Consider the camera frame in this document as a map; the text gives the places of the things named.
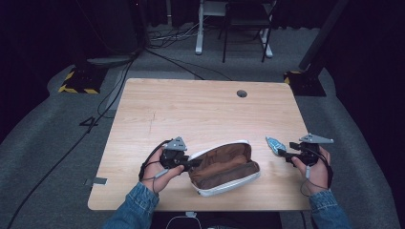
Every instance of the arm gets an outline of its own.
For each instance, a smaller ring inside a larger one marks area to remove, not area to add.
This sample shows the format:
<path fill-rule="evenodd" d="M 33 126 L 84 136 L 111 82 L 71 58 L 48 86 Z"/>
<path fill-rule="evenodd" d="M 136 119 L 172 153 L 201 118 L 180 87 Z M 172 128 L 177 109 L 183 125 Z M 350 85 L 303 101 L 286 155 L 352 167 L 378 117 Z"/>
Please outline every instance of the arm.
<path fill-rule="evenodd" d="M 163 190 L 167 183 L 178 176 L 184 167 L 178 166 L 155 177 L 164 170 L 159 163 L 162 148 L 157 150 L 149 159 L 149 165 L 145 168 L 143 179 L 126 196 L 125 201 L 110 217 L 103 228 L 149 228 L 152 216 L 159 203 L 158 193 Z"/>
<path fill-rule="evenodd" d="M 330 163 L 330 153 L 322 147 L 320 152 Z M 306 177 L 307 166 L 297 157 L 293 157 L 292 161 L 302 176 Z M 337 204 L 331 190 L 327 188 L 328 170 L 321 160 L 310 167 L 306 186 L 310 192 L 309 204 L 312 216 L 319 228 L 351 228 L 348 217 Z"/>

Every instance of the wooden table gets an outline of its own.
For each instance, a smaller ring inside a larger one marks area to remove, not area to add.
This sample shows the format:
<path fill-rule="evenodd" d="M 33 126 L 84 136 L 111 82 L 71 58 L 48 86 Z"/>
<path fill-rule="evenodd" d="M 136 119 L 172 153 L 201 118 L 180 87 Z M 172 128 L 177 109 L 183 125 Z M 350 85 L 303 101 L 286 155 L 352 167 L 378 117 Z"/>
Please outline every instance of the wooden table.
<path fill-rule="evenodd" d="M 247 97 L 237 96 L 239 90 Z M 266 143 L 268 135 L 288 146 L 307 133 L 284 83 L 128 79 L 96 175 L 108 182 L 93 187 L 89 208 L 116 210 L 137 184 L 140 165 L 153 149 L 181 136 L 187 155 L 246 139 L 262 174 L 245 186 L 204 198 L 182 173 L 160 192 L 157 211 L 307 210 L 298 170 Z"/>

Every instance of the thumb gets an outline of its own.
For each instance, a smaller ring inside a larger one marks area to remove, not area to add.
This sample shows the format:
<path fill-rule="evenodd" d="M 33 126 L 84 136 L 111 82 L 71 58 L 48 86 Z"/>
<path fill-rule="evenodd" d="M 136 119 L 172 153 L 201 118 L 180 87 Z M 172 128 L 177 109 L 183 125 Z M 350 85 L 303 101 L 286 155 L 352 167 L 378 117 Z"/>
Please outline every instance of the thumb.
<path fill-rule="evenodd" d="M 293 156 L 291 160 L 301 172 L 301 174 L 304 175 L 307 170 L 307 165 L 305 165 L 297 156 Z"/>

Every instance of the device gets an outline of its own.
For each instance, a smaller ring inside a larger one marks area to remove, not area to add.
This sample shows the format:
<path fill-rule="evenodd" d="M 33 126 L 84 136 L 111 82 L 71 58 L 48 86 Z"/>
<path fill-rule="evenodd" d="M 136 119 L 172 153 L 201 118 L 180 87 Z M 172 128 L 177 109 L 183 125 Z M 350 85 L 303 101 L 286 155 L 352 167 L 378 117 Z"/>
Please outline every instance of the device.
<path fill-rule="evenodd" d="M 149 164 L 157 162 L 157 161 L 149 162 L 149 159 L 152 157 L 152 155 L 155 154 L 155 152 L 158 149 L 160 149 L 160 147 L 163 147 L 163 152 L 160 156 L 159 163 L 161 164 L 161 166 L 163 166 L 164 170 L 155 175 L 155 178 L 163 176 L 170 169 L 176 168 L 179 165 L 183 165 L 184 166 L 183 172 L 187 172 L 192 167 L 200 166 L 202 162 L 201 159 L 188 160 L 189 156 L 186 156 L 184 154 L 184 151 L 187 150 L 187 147 L 185 146 L 182 138 L 178 136 L 175 139 L 172 138 L 171 140 L 163 141 L 152 151 L 152 153 L 149 155 L 149 157 L 146 158 L 145 162 L 143 162 L 140 167 L 139 180 L 143 179 L 145 168 Z"/>
<path fill-rule="evenodd" d="M 189 156 L 184 154 L 187 147 L 180 136 L 171 140 L 164 147 L 163 153 L 160 156 L 160 164 L 165 169 L 172 169 L 179 165 L 184 166 L 183 172 L 187 172 L 191 167 L 198 167 L 202 163 L 201 159 L 188 160 Z"/>
<path fill-rule="evenodd" d="M 321 152 L 319 150 L 319 144 L 320 143 L 333 143 L 334 142 L 333 139 L 328 139 L 328 138 L 324 138 L 324 137 L 321 137 L 318 135 L 308 134 L 303 137 L 300 137 L 299 140 L 302 142 L 301 143 L 290 142 L 289 147 L 294 150 L 300 151 L 300 154 L 288 153 L 285 147 L 277 147 L 276 155 L 284 157 L 286 159 L 286 162 L 291 163 L 294 167 L 296 167 L 296 166 L 292 162 L 292 157 L 293 156 L 298 157 L 304 164 L 307 165 L 306 178 L 309 178 L 309 168 L 311 166 L 313 166 L 314 164 L 316 164 L 319 159 L 321 159 L 328 170 L 328 188 L 330 188 L 331 181 L 333 178 L 333 170 L 332 170 L 331 166 L 329 165 L 328 160 L 321 154 Z"/>

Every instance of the gray carpet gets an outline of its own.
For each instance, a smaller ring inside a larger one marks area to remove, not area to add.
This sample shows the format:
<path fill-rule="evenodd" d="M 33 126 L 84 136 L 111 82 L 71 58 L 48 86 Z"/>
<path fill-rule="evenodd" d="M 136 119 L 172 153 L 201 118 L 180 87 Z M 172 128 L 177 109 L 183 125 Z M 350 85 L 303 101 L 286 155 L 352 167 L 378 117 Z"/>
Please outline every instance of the gray carpet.
<path fill-rule="evenodd" d="M 198 76 L 165 59 L 143 52 L 131 66 L 129 77 L 182 77 L 213 80 L 282 82 L 283 73 L 298 70 L 298 64 L 317 30 L 278 30 L 271 35 L 274 57 L 261 60 L 258 43 L 231 45 L 222 63 L 222 40 L 218 31 L 207 30 L 202 55 L 195 55 L 196 37 L 178 41 L 167 48 L 151 50 L 194 65 L 177 62 Z M 50 97 L 38 105 L 13 129 L 0 146 L 0 228 L 6 228 L 18 205 L 55 163 L 87 131 L 78 124 L 98 117 L 114 89 L 123 66 L 110 69 L 101 94 L 59 93 L 72 66 L 61 70 L 50 82 Z M 320 74 L 327 97 L 296 97 L 308 130 L 335 140 L 330 151 L 335 177 L 332 190 L 348 214 L 353 228 L 400 228 L 391 189 L 376 164 L 363 135 L 335 96 L 327 71 Z M 106 115 L 114 116 L 115 111 Z M 44 180 L 21 209 L 12 228 L 99 228 L 112 212 L 88 209 L 90 187 L 86 178 L 96 175 L 112 118 L 101 118 L 75 149 Z M 309 212 L 305 213 L 308 228 Z M 282 212 L 283 228 L 304 228 L 299 212 Z"/>

